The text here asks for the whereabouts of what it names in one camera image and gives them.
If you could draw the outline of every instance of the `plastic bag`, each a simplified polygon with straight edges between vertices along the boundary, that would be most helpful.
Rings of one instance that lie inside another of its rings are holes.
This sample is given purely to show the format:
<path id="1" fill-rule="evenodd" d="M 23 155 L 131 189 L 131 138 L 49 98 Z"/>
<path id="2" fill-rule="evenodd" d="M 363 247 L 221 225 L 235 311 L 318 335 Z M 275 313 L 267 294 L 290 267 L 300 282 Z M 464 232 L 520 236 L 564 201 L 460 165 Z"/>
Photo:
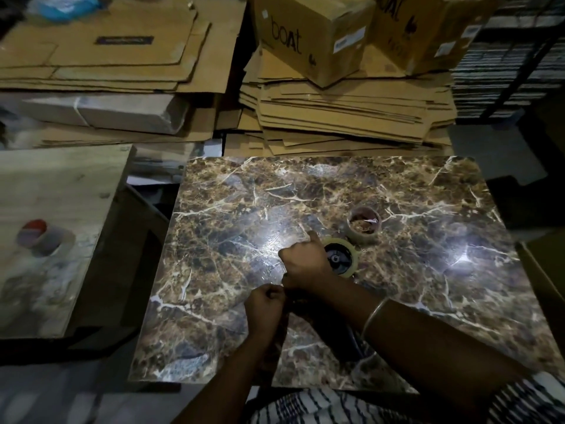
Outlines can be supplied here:
<path id="1" fill-rule="evenodd" d="M 31 0 L 27 11 L 53 22 L 68 22 L 101 7 L 99 0 Z"/>

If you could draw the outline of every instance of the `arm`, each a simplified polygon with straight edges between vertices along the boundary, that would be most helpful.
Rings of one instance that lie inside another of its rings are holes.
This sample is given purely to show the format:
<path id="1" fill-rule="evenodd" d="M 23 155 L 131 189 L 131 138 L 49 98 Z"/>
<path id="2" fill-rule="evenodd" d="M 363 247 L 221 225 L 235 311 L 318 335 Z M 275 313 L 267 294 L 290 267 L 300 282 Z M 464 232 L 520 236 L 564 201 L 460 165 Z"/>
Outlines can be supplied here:
<path id="1" fill-rule="evenodd" d="M 318 235 L 279 252 L 286 288 L 304 289 L 338 311 L 358 332 L 383 300 L 336 276 Z M 474 420 L 486 419 L 493 392 L 527 377 L 529 370 L 443 321 L 388 301 L 365 338 L 377 353 L 420 393 L 448 401 Z"/>
<path id="2" fill-rule="evenodd" d="M 238 422 L 251 389 L 251 380 L 275 335 L 285 301 L 279 285 L 265 284 L 245 301 L 247 339 L 220 371 L 175 418 L 174 424 Z"/>

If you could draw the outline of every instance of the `hand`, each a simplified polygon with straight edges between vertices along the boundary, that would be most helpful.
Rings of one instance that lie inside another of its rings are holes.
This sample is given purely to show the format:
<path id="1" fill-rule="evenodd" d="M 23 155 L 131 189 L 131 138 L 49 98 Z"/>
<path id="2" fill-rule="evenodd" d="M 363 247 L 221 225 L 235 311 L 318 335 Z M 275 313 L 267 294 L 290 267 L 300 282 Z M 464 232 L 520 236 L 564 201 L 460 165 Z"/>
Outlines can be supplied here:
<path id="1" fill-rule="evenodd" d="M 275 336 L 283 314 L 285 294 L 282 285 L 264 284 L 245 301 L 249 339 L 267 348 Z"/>
<path id="2" fill-rule="evenodd" d="M 311 290 L 317 281 L 333 276 L 328 256 L 320 238 L 309 231 L 310 241 L 297 242 L 279 251 L 279 257 L 286 268 L 282 284 L 289 289 Z"/>

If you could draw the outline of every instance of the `packing tape roll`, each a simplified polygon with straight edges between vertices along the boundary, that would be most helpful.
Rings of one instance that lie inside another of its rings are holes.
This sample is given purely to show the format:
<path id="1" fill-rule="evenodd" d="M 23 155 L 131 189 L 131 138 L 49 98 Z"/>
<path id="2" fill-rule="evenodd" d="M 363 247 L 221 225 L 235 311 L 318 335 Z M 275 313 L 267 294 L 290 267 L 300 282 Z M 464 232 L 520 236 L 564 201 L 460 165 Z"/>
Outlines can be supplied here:
<path id="1" fill-rule="evenodd" d="M 333 237 L 323 238 L 321 243 L 324 245 L 324 248 L 326 248 L 330 244 L 339 244 L 342 247 L 345 247 L 348 250 L 349 254 L 351 255 L 351 266 L 347 271 L 338 275 L 343 278 L 349 278 L 355 273 L 355 271 L 357 270 L 357 266 L 359 264 L 359 252 L 355 249 L 353 244 L 341 238 L 333 238 Z"/>
<path id="2" fill-rule="evenodd" d="M 356 230 L 351 223 L 356 223 L 360 229 L 367 232 Z M 356 206 L 348 214 L 345 224 L 345 235 L 352 243 L 357 245 L 374 244 L 378 240 L 378 232 L 381 229 L 381 218 L 378 213 L 367 206 Z"/>

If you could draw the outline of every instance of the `striped shirt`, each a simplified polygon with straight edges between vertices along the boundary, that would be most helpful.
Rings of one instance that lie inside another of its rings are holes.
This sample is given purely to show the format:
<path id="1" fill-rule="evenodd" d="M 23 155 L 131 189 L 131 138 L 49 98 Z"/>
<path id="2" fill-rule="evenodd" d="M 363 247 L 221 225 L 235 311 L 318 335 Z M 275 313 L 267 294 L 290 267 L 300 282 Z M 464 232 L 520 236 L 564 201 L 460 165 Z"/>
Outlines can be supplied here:
<path id="1" fill-rule="evenodd" d="M 565 423 L 565 383 L 540 372 L 508 384 L 494 395 L 488 412 L 489 424 Z M 256 411 L 249 423 L 423 424 L 330 388 L 310 388 L 286 395 Z"/>

